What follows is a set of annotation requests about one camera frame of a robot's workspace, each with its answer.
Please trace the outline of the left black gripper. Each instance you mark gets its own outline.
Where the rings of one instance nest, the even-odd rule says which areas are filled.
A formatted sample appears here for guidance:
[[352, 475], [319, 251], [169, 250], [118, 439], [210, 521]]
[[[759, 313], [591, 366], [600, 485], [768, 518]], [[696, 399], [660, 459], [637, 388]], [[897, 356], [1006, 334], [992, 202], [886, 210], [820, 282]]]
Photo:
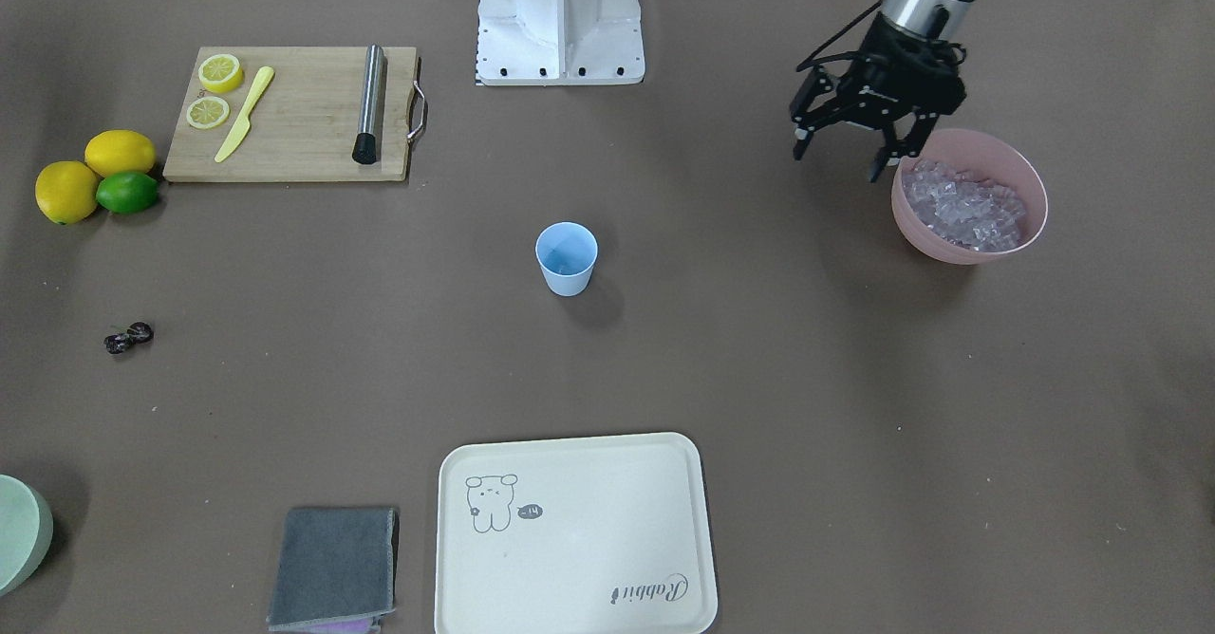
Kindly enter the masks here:
[[[793, 159], [801, 162], [812, 138], [829, 125], [847, 123], [882, 134], [869, 164], [869, 183], [903, 158], [917, 158], [940, 115], [951, 115], [966, 100], [959, 43], [910, 34], [878, 16], [860, 47], [843, 53], [844, 75], [833, 77], [821, 63], [806, 66], [806, 80], [793, 94]], [[910, 131], [899, 136], [895, 120], [914, 114]]]

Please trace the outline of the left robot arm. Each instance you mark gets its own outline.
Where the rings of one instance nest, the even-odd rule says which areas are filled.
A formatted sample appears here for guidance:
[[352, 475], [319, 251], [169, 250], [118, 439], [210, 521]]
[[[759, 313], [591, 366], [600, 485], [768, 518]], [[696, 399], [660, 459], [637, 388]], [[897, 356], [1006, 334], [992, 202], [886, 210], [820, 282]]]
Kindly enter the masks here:
[[812, 51], [796, 67], [806, 79], [789, 104], [793, 159], [841, 123], [885, 137], [869, 181], [921, 155], [940, 118], [966, 100], [967, 51], [954, 36], [976, 1], [880, 0]]

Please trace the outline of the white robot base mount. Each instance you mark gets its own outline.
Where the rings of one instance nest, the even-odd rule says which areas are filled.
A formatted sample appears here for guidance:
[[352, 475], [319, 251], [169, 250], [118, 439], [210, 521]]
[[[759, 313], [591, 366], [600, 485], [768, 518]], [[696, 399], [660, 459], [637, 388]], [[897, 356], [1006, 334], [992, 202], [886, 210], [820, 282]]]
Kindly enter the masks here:
[[642, 0], [477, 0], [477, 85], [631, 85], [645, 73]]

